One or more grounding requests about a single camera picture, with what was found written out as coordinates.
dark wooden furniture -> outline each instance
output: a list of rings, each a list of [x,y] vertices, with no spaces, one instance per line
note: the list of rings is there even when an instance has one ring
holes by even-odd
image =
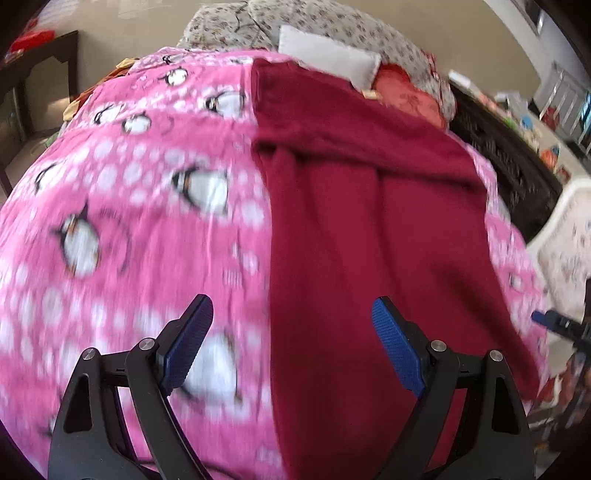
[[[25,90],[25,81],[31,69],[51,57],[54,57],[61,63],[68,64],[68,93],[70,101],[78,97],[78,31],[72,31],[61,35],[51,42],[47,42],[39,47],[32,48],[22,55],[10,60],[8,63],[0,64],[0,101],[4,96],[15,89],[15,108],[17,117],[22,126],[22,141],[35,134],[51,135],[52,131],[34,132],[33,122],[29,113],[27,103],[27,93]],[[12,185],[6,175],[6,166],[12,161],[10,158],[2,158],[0,153],[0,184],[8,196],[12,192]]]
[[[450,129],[494,167],[499,194],[526,242],[547,222],[562,192],[560,182],[538,155],[499,117],[452,85],[457,114]]]

red cloth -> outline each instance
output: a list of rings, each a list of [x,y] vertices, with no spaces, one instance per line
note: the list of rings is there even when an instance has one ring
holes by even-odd
[[[372,478],[414,406],[372,327],[380,295],[458,352],[501,348],[533,398],[536,368],[489,260],[486,190],[466,151],[342,79],[261,59],[251,75],[273,222],[271,389],[290,476]]]
[[[428,93],[416,88],[400,65],[382,65],[375,76],[373,89],[382,96],[384,103],[412,116],[424,118],[437,128],[447,127],[439,103]]]

floral cushion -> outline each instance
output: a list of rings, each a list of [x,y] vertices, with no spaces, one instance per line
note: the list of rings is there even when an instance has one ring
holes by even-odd
[[[247,2],[202,5],[185,27],[177,47],[215,51],[277,50],[256,26],[247,6]]]
[[[584,314],[585,282],[591,277],[591,190],[570,199],[538,262],[555,308],[575,319]]]
[[[455,98],[449,84],[439,77],[433,56],[394,27],[329,0],[250,0],[203,5],[177,46],[217,51],[277,50],[283,24],[379,53],[383,63],[402,66],[414,86],[435,98],[448,121],[455,115]]]
[[[404,68],[417,88],[439,102],[443,115],[453,118],[455,98],[449,84],[439,78],[434,59],[381,20],[330,0],[250,0],[248,10],[275,46],[280,26],[289,24],[381,54],[383,63]]]

metal screw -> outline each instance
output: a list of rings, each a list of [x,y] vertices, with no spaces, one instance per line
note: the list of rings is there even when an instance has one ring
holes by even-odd
[[[140,350],[150,350],[156,342],[153,338],[144,338],[143,340],[139,341],[139,349]]]
[[[491,356],[491,358],[495,362],[500,362],[501,360],[503,360],[503,354],[500,351],[498,351],[498,350],[491,350],[491,352],[489,353],[489,355]]]
[[[447,345],[441,340],[433,340],[431,342],[431,348],[436,352],[444,352],[447,349]]]
[[[90,360],[91,358],[94,357],[95,353],[96,353],[96,350],[94,348],[87,348],[86,350],[84,350],[82,352],[82,359]]]

wall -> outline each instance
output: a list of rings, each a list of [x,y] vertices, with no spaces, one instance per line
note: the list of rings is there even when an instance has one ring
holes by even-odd
[[[547,97],[551,89],[550,83],[555,79],[552,75],[554,62],[573,75],[583,86],[591,86],[589,75],[569,41],[550,17],[546,16],[544,19],[544,25],[538,36],[512,0],[484,1],[510,30],[542,79],[535,96],[537,103],[543,103],[543,98]]]
[[[515,37],[528,56],[540,79],[546,79],[552,68],[553,58],[548,55],[538,35],[531,28],[523,13],[512,0],[484,0],[497,14],[507,29]]]
[[[488,93],[519,90],[532,96],[540,84],[531,60],[493,10],[481,0],[347,0],[433,52],[440,72],[471,78]]]
[[[390,23],[438,57],[439,70],[455,69],[489,93],[519,90],[532,96],[540,84],[535,64],[503,21],[481,0],[341,0]],[[175,45],[199,3],[194,0],[53,0],[44,26],[81,32],[80,88],[88,88],[124,57]],[[65,82],[36,72],[30,88]],[[36,95],[35,101],[43,101]],[[43,106],[31,106],[42,112]]]

